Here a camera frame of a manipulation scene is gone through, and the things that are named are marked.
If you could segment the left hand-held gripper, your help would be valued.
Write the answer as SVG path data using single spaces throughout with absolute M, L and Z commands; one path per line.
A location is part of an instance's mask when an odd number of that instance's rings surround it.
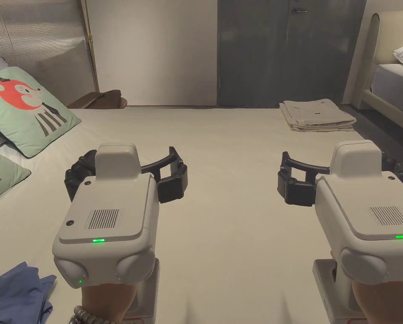
M 166 166 L 170 176 L 162 178 Z M 173 146 L 168 156 L 145 166 L 132 143 L 102 144 L 79 157 L 65 172 L 72 203 L 52 246 L 68 285 L 136 284 L 126 319 L 155 319 L 159 206 L 184 197 L 187 170 Z

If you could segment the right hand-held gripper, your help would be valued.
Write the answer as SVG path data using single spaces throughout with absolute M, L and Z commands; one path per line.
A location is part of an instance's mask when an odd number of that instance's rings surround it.
M 294 178 L 293 169 L 305 172 L 305 180 Z M 277 175 L 288 205 L 315 204 L 334 255 L 313 264 L 329 322 L 366 324 L 352 281 L 403 282 L 403 163 L 369 140 L 347 141 L 335 146 L 330 168 L 284 151 Z

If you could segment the person's left hand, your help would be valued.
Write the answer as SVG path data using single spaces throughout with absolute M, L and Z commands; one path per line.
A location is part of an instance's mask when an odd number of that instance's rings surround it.
M 104 284 L 81 289 L 81 306 L 97 318 L 121 323 L 137 292 L 136 285 Z

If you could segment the person's right hand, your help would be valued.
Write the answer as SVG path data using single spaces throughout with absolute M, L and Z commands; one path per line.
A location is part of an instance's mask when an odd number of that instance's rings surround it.
M 370 324 L 400 324 L 403 316 L 394 294 L 401 292 L 403 283 L 367 285 L 352 281 L 352 290 L 358 305 Z

